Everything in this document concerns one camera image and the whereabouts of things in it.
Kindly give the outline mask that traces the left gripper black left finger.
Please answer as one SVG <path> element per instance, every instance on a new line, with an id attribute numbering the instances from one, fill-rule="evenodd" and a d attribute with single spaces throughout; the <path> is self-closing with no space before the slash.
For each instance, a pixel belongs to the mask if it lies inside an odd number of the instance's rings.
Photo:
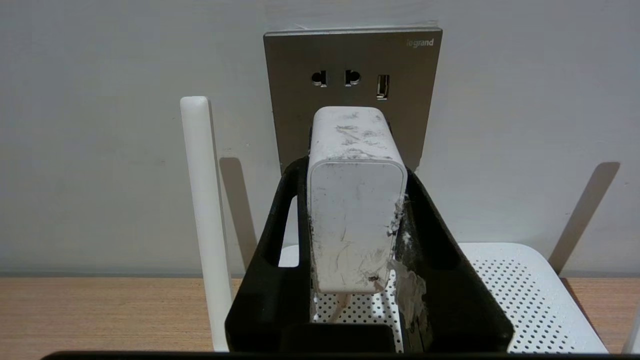
<path id="1" fill-rule="evenodd" d="M 224 323 L 233 353 L 283 353 L 291 335 L 310 322 L 308 163 L 306 156 L 291 162 L 279 180 L 262 235 Z M 294 199 L 298 203 L 298 265 L 286 268 L 279 262 Z"/>

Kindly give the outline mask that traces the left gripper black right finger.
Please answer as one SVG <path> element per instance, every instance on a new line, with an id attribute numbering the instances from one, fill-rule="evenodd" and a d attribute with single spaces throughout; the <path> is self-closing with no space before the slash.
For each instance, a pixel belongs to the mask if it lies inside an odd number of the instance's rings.
<path id="1" fill-rule="evenodd" d="M 418 176 L 407 171 L 392 268 L 405 353 L 507 353 L 514 326 Z"/>

